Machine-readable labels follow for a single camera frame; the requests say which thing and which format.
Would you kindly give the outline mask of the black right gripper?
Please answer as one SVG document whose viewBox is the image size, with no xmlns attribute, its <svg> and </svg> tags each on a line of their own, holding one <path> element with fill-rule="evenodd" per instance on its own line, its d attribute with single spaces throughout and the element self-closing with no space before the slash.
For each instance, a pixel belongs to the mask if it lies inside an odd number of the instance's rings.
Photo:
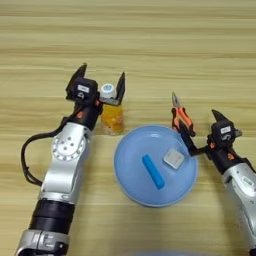
<svg viewBox="0 0 256 256">
<path fill-rule="evenodd" d="M 216 120 L 212 125 L 212 134 L 215 137 L 223 138 L 229 135 L 230 138 L 237 138 L 242 135 L 242 131 L 236 129 L 234 123 L 221 112 L 213 109 L 212 113 Z M 207 153 L 208 158 L 214 163 L 220 174 L 224 174 L 226 170 L 233 166 L 248 162 L 247 158 L 240 157 L 232 147 L 218 147 L 215 143 L 211 143 L 210 146 L 205 145 L 198 148 L 192 140 L 196 133 L 189 132 L 186 128 L 181 129 L 180 134 L 189 154 L 196 156 Z"/>
</svg>

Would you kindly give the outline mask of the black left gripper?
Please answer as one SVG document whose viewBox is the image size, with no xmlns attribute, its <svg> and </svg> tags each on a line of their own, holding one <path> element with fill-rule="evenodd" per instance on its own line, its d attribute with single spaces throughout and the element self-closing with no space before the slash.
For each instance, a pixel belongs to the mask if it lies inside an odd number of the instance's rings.
<svg viewBox="0 0 256 256">
<path fill-rule="evenodd" d="M 87 64 L 81 65 L 72 75 L 67 87 L 66 98 L 72 100 L 74 98 L 74 83 L 77 78 L 85 76 Z M 110 83 L 104 84 L 100 89 L 100 101 L 104 104 L 119 106 L 122 103 L 125 93 L 125 73 L 122 73 L 116 86 Z M 70 122 L 83 125 L 89 130 L 93 130 L 97 123 L 98 117 L 103 111 L 103 104 L 96 100 L 93 104 L 83 106 L 82 104 L 75 103 L 74 111 L 72 113 Z"/>
</svg>

